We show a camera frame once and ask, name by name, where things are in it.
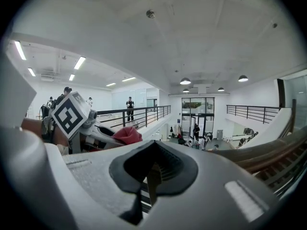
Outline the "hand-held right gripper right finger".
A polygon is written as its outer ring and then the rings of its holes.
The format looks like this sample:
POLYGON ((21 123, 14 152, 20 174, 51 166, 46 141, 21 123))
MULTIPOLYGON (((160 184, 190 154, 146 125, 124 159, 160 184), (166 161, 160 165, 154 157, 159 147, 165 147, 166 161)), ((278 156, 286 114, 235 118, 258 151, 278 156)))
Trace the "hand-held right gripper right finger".
POLYGON ((182 194, 158 197, 143 230, 259 230, 278 209, 279 199, 232 161, 207 151, 168 143, 198 165, 194 183, 182 194))

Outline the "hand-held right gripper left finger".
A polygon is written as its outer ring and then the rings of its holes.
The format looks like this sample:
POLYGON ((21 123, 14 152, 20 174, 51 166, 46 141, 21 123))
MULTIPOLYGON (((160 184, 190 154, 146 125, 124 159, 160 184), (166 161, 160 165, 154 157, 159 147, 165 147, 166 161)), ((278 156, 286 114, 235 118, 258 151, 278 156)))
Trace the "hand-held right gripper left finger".
POLYGON ((155 230, 154 214, 143 217, 141 183, 136 192, 124 192, 114 182, 112 161, 129 152, 150 148, 143 141, 106 151, 61 156, 46 144, 48 177, 55 187, 46 224, 53 230, 155 230))

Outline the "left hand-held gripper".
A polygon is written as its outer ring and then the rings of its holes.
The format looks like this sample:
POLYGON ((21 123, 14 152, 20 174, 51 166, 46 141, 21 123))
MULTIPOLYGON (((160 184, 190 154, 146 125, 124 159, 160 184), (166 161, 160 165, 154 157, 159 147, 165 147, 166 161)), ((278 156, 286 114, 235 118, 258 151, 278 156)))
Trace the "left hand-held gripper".
POLYGON ((69 93, 51 115, 68 139, 70 154, 125 146, 125 143, 112 137, 114 130, 95 125, 97 111, 91 109, 78 92, 69 93))

